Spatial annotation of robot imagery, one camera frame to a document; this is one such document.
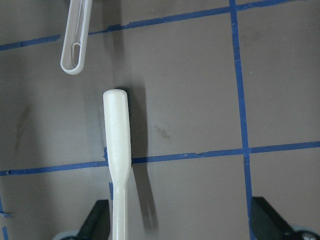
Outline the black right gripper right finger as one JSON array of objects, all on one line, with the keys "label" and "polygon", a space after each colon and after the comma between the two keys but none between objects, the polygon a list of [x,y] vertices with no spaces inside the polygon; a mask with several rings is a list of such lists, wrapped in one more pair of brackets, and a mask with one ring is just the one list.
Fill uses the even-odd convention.
[{"label": "black right gripper right finger", "polygon": [[291,240],[296,231],[262,196],[251,199],[250,227],[257,240]]}]

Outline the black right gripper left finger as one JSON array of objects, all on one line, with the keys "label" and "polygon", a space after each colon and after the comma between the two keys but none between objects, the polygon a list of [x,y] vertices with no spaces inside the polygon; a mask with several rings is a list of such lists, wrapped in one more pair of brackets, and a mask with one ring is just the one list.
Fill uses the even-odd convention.
[{"label": "black right gripper left finger", "polygon": [[80,240],[107,240],[111,233],[110,208],[107,199],[97,200],[81,226]]}]

